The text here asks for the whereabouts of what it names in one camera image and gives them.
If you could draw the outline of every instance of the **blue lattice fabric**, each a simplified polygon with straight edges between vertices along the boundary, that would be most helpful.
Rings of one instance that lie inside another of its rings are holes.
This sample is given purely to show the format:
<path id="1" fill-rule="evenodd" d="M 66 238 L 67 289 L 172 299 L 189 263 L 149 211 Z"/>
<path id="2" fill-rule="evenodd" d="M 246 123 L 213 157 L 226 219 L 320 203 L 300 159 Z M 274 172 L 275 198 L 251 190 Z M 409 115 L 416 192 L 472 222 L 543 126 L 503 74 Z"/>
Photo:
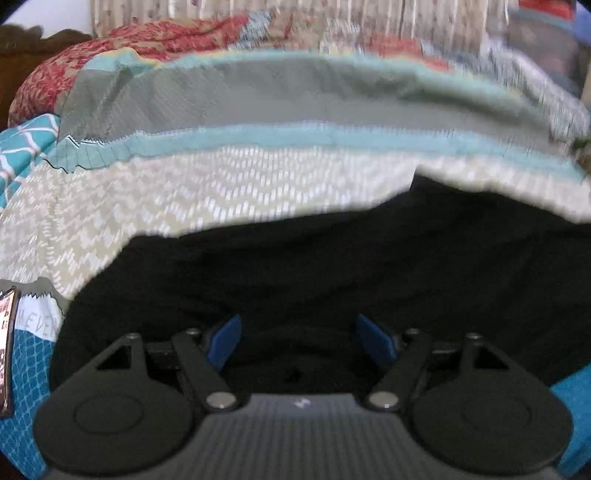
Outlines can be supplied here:
<path id="1" fill-rule="evenodd" d="M 14 331 L 12 392 L 14 416 L 0 421 L 0 450 L 29 480 L 38 479 L 45 463 L 33 440 L 33 418 L 49 395 L 47 368 L 54 343 Z"/>

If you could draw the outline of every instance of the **gray fabric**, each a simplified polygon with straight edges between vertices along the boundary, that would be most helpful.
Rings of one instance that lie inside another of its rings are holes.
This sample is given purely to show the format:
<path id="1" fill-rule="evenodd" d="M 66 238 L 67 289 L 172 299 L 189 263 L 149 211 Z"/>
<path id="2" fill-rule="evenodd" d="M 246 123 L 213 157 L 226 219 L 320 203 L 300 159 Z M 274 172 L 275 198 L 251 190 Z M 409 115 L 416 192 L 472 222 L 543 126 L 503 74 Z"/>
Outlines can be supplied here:
<path id="1" fill-rule="evenodd" d="M 423 52 L 451 62 L 460 70 L 486 76 L 519 90 L 550 121 L 550 133 L 555 140 L 572 142 L 589 131 L 590 115 L 583 102 L 557 85 L 533 60 L 517 50 L 493 43 L 484 55 L 470 52 L 451 55 L 424 41 Z"/>
<path id="2" fill-rule="evenodd" d="M 82 70 L 64 105 L 60 139 L 113 141 L 199 126 L 327 121 L 462 130 L 540 151 L 548 124 L 527 102 L 465 93 L 413 70 L 377 70 L 327 57 L 229 61 L 134 76 Z"/>
<path id="3" fill-rule="evenodd" d="M 51 280 L 44 277 L 39 277 L 36 281 L 31 283 L 20 283 L 11 280 L 0 279 L 0 292 L 5 292 L 11 288 L 16 287 L 21 292 L 21 295 L 34 295 L 41 297 L 42 295 L 49 295 L 53 297 L 62 314 L 66 313 L 70 305 L 70 300 L 65 299 L 61 293 L 51 283 Z"/>

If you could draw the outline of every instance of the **white fabric label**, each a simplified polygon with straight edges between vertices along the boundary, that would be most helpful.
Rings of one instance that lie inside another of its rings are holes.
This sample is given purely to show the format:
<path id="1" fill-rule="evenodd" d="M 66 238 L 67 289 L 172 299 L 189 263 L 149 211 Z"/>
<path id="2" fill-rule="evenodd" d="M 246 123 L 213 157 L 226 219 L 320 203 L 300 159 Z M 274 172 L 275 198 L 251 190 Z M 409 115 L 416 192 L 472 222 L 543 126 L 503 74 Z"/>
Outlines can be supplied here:
<path id="1" fill-rule="evenodd" d="M 27 294 L 22 295 L 18 302 L 14 328 L 55 342 L 62 320 L 61 310 L 51 295 Z"/>

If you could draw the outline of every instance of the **red floral fabric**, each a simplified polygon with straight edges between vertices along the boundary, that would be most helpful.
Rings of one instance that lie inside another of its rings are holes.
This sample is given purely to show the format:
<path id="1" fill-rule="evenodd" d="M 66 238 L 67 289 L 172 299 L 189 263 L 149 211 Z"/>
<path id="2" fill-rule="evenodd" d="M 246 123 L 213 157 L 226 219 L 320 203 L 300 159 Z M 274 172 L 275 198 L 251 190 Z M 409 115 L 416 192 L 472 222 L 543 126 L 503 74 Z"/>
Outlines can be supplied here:
<path id="1" fill-rule="evenodd" d="M 42 113 L 56 113 L 63 104 L 76 74 L 92 57 L 119 48 L 133 48 L 139 55 L 156 60 L 174 60 L 184 53 L 217 50 L 237 41 L 248 15 L 222 20 L 179 23 L 163 20 L 127 25 L 65 49 L 41 63 L 18 89 L 9 110 L 8 126 L 19 125 Z"/>

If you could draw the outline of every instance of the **bed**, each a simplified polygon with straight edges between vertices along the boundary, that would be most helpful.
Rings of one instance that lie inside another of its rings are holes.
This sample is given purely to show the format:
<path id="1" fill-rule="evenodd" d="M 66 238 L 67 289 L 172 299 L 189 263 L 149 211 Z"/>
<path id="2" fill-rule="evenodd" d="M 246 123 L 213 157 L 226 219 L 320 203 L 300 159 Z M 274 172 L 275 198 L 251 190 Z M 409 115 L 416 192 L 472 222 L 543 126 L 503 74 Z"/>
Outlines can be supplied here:
<path id="1" fill-rule="evenodd" d="M 31 480 L 68 305 L 136 233 L 366 208 L 416 171 L 591 218 L 564 155 L 589 113 L 518 53 L 482 48 L 498 4 L 92 5 L 99 37 L 40 65 L 0 135 L 0 290 L 22 291 L 0 449 Z M 591 458 L 590 367 L 553 391 L 575 419 L 572 475 Z"/>

